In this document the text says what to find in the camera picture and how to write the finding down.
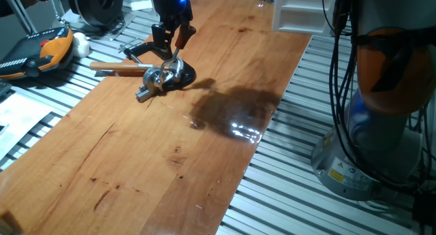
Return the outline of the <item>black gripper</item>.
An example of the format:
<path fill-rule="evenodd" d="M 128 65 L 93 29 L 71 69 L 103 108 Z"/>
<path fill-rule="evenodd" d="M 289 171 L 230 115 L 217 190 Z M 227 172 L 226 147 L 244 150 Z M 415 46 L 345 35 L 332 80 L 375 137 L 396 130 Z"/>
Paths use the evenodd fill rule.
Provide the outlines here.
<path fill-rule="evenodd" d="M 188 27 L 193 20 L 189 0 L 152 0 L 153 7 L 160 17 L 159 24 L 151 26 L 154 45 L 162 50 L 170 50 L 170 33 L 166 27 Z"/>

